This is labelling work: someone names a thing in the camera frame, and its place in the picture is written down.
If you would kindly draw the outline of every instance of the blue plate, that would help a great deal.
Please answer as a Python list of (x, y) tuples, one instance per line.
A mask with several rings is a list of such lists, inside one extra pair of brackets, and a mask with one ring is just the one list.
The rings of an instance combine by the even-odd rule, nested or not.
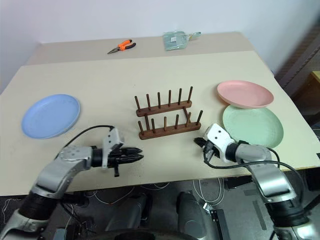
[(67, 94), (47, 96), (26, 111), (21, 127), (34, 139), (48, 139), (65, 133), (77, 121), (80, 104)]

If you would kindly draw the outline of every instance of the pliers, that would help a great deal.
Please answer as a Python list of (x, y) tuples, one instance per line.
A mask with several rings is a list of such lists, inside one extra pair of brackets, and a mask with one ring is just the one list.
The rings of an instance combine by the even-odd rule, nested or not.
[(132, 43), (132, 40), (131, 40), (131, 39), (126, 40), (126, 41), (124, 41), (123, 43), (119, 44), (117, 47), (115, 47), (115, 48), (112, 49), (110, 52), (108, 52), (108, 54), (113, 54), (113, 53), (116, 53), (116, 52), (118, 52), (118, 51), (124, 51), (124, 50), (126, 50), (126, 49), (132, 49), (132, 48), (136, 45), (136, 43), (134, 42), (134, 43), (132, 43), (131, 45), (126, 46), (126, 45), (128, 45), (129, 43)]

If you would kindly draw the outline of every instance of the robotic arm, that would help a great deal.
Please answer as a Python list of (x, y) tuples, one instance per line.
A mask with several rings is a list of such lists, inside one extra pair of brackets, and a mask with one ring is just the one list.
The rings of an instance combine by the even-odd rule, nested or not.
[(205, 138), (207, 141), (202, 147), (204, 162), (207, 164), (214, 154), (225, 163), (234, 162), (241, 165), (261, 162), (261, 164), (247, 165), (246, 168), (252, 174), (252, 180), (257, 185), (279, 239), (320, 239), (286, 175), (274, 164), (264, 163), (272, 160), (271, 153), (266, 147), (235, 143), (218, 124), (213, 124), (207, 129)]
[(17, 209), (0, 233), (3, 239), (37, 239), (48, 225), (49, 218), (74, 176), (91, 167), (114, 168), (119, 176), (119, 164), (133, 163), (142, 159), (142, 151), (124, 147), (118, 129), (112, 128), (103, 140), (102, 148), (67, 146), (56, 159), (39, 174), (21, 208)]

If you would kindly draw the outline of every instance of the wooden peg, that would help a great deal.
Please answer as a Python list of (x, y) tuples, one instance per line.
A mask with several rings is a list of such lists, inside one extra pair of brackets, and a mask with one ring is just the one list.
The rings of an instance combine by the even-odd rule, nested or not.
[(189, 112), (188, 117), (186, 118), (185, 127), (188, 127), (188, 124), (189, 124), (189, 121), (190, 121), (190, 117), (191, 117), (191, 112)]
[(198, 116), (198, 120), (196, 121), (196, 124), (195, 124), (195, 125), (198, 125), (198, 124), (199, 124), (203, 112), (204, 112), (204, 111), (202, 111), (202, 110), (200, 111), (199, 116)]
[(175, 125), (174, 125), (174, 129), (177, 129), (178, 128), (178, 121), (179, 121), (179, 114), (177, 114), (175, 116)]
[(181, 93), (182, 93), (182, 88), (179, 89), (179, 100), (178, 100), (178, 105), (180, 105), (181, 102)]
[(160, 102), (160, 92), (158, 92), (158, 107), (161, 108), (161, 102)]
[(163, 118), (163, 130), (167, 131), (167, 117), (166, 116)]
[(148, 115), (147, 114), (144, 115), (144, 119), (145, 119), (146, 130), (149, 131), (150, 130), (150, 125), (149, 125), (149, 120), (148, 120)]
[(191, 99), (191, 94), (192, 94), (192, 89), (193, 89), (193, 88), (194, 88), (193, 86), (190, 87), (189, 97), (188, 97), (187, 103), (190, 103), (190, 99)]
[(138, 124), (139, 124), (139, 128), (140, 128), (140, 133), (141, 133), (142, 135), (145, 135), (144, 129), (142, 128), (142, 125), (141, 125), (141, 122), (138, 121)]
[(152, 132), (155, 134), (156, 128), (155, 128), (155, 120), (153, 118), (151, 118), (151, 124), (152, 124)]
[(140, 109), (140, 105), (139, 105), (139, 101), (138, 101), (137, 96), (134, 96), (134, 99), (135, 99), (136, 106), (138, 107), (138, 111), (140, 112), (141, 109)]
[(148, 102), (148, 109), (149, 109), (149, 111), (151, 111), (149, 94), (146, 95), (146, 101)]
[(169, 90), (169, 103), (168, 103), (168, 106), (170, 107), (171, 105), (171, 90)]

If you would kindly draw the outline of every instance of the pink plate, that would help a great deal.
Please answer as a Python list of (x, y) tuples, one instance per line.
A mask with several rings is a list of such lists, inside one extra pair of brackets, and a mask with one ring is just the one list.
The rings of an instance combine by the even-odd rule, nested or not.
[(217, 87), (219, 96), (228, 104), (243, 109), (259, 109), (273, 102), (273, 94), (263, 86), (249, 81), (230, 80)]

